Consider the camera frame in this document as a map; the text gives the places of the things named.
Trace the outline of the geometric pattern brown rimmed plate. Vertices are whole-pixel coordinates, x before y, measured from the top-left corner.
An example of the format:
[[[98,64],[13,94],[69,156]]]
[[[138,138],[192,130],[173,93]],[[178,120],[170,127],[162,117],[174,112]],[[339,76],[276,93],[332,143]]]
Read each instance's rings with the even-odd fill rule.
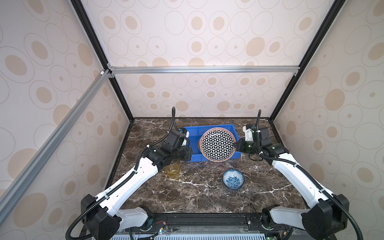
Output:
[[[227,129],[217,127],[206,131],[199,139],[199,150],[211,162],[225,162],[235,154],[235,136]]]

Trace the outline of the blue floral small bowl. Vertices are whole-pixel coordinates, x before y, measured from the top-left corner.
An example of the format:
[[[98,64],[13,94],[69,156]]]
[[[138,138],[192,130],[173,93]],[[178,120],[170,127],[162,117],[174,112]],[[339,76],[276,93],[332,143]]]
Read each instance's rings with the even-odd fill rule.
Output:
[[[227,189],[237,191],[243,187],[245,178],[240,171],[230,169],[223,173],[222,181]]]

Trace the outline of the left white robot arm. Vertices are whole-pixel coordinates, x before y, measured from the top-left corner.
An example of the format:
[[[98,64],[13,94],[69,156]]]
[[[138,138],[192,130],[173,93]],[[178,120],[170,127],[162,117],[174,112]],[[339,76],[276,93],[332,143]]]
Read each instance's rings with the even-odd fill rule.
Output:
[[[167,134],[157,142],[146,146],[137,156],[135,166],[116,183],[97,194],[86,195],[82,201],[82,212],[68,227],[65,238],[72,240],[75,226],[83,223],[90,232],[84,240],[109,240],[118,231],[132,227],[148,229],[153,217],[147,209],[137,207],[121,210],[126,200],[147,180],[163,168],[178,160],[190,161],[192,149],[187,130],[175,127],[176,108],[172,108],[172,120]]]

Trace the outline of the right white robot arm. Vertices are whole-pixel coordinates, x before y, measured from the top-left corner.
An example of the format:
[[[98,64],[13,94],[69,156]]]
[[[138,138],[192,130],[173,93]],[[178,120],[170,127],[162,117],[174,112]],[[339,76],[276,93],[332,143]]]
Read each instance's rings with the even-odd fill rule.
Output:
[[[273,144],[268,128],[261,128],[259,120],[243,127],[244,138],[234,143],[238,152],[258,155],[290,181],[307,204],[307,209],[292,209],[272,205],[263,209],[262,226],[273,229],[288,225],[306,231],[315,240],[329,240],[351,224],[357,239],[363,234],[349,213],[350,202],[344,195],[335,195],[310,175],[282,144]]]

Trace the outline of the blue plastic bin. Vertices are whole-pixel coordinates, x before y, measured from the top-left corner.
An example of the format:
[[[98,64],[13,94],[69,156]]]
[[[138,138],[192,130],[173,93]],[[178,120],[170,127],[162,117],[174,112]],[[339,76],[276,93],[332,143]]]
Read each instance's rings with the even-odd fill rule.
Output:
[[[229,125],[186,127],[186,130],[189,132],[189,140],[190,140],[191,148],[193,150],[191,162],[205,162],[205,161],[209,161],[200,152],[198,143],[199,143],[199,139],[201,138],[201,136],[206,131],[208,131],[211,128],[217,128],[217,127],[221,127],[221,128],[225,128],[225,129],[229,130],[235,136],[236,141],[238,141],[240,139],[239,138],[239,134],[235,130],[235,126],[231,125],[231,124],[229,124]],[[230,159],[237,159],[237,158],[240,157],[240,155],[241,155],[240,152],[235,151],[235,154]]]

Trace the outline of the yellow transparent cup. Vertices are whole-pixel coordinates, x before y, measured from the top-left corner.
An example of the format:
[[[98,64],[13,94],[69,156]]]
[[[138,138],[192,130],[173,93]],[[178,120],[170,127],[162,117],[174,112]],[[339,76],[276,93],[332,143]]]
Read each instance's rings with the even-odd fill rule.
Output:
[[[165,168],[166,174],[169,176],[170,179],[176,180],[180,176],[181,166],[179,163],[173,163]]]

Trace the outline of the left slanted aluminium bar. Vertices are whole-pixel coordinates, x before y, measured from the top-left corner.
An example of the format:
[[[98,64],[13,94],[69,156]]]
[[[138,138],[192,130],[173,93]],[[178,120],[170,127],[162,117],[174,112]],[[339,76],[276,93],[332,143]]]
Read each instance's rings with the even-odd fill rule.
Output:
[[[47,161],[51,158],[59,144],[67,136],[74,124],[79,119],[80,115],[88,107],[91,100],[99,91],[105,80],[110,76],[111,71],[105,69],[95,81],[90,85],[84,95],[68,112],[59,126],[52,132],[50,137],[37,151],[31,161],[21,171],[18,177],[10,185],[10,188],[5,192],[1,199],[1,225],[4,224],[12,210],[16,207],[22,196],[28,190],[37,175],[41,172]]]

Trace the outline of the horizontal aluminium frame bar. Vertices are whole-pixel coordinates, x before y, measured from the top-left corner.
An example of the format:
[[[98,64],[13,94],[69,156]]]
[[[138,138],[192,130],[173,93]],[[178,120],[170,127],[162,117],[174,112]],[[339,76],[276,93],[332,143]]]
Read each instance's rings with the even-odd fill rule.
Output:
[[[297,73],[299,66],[110,67],[116,74]]]

